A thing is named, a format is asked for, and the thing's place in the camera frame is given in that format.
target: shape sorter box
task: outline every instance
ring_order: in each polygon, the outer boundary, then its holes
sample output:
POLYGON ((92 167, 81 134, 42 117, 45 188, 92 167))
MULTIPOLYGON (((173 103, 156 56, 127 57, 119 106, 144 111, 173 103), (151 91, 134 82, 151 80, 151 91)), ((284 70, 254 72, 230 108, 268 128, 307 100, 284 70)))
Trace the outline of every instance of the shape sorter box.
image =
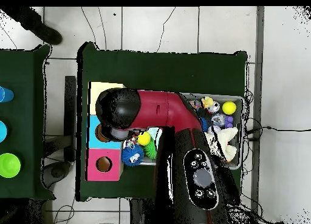
POLYGON ((88 111, 88 123, 86 140, 86 170, 85 180, 94 182, 113 182, 119 181, 123 172, 123 163, 121 162, 122 142, 101 142, 95 135, 95 130, 100 124, 96 116, 95 103, 99 94, 113 87, 125 87, 117 83, 90 82, 89 92, 91 95, 88 111))

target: green cup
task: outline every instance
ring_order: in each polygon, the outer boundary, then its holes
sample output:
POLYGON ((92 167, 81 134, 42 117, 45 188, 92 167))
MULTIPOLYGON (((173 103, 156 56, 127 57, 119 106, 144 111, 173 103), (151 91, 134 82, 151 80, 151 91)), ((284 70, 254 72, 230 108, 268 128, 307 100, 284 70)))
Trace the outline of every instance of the green cup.
POLYGON ((21 169, 19 158, 13 154, 5 153, 0 155, 0 176, 4 178, 13 178, 21 169))

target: black shoe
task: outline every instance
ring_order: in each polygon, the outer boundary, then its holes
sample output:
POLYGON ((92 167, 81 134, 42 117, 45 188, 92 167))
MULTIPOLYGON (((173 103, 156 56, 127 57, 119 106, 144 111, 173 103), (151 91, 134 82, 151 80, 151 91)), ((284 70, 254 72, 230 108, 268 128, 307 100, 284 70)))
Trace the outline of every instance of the black shoe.
POLYGON ((63 37, 57 30, 52 29, 44 24, 41 24, 34 30, 31 30, 31 32, 48 44, 60 44, 63 40, 63 37))

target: green table cover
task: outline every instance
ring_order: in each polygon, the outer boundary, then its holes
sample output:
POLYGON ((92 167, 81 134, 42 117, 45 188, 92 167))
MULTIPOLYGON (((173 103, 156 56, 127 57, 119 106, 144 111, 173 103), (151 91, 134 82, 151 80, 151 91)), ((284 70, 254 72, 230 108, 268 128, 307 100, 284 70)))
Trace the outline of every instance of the green table cover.
POLYGON ((41 183, 44 127, 43 65, 50 46, 32 51, 0 50, 0 86, 11 89, 14 99, 0 103, 0 120, 8 128, 0 154, 19 157, 21 170, 14 178, 0 176, 0 198, 53 199, 41 183))
MULTIPOLYGON (((246 60, 245 52, 227 55, 101 51, 92 42, 84 43, 78 51, 77 198, 154 195, 153 166, 125 166, 118 182, 84 180, 89 81, 122 83, 136 89, 244 97, 246 60)), ((233 171, 233 175, 240 188, 241 168, 233 171)))

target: yellow block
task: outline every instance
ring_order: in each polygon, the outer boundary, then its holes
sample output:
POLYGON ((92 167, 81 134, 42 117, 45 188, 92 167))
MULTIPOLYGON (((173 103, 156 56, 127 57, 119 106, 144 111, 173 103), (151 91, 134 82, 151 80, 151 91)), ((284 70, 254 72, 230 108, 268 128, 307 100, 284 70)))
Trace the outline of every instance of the yellow block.
POLYGON ((125 86, 123 84, 118 84, 118 83, 91 82, 91 103, 90 103, 90 114, 91 115, 96 115, 95 103, 100 93, 102 93, 102 91, 105 91, 113 87, 124 88, 125 86))

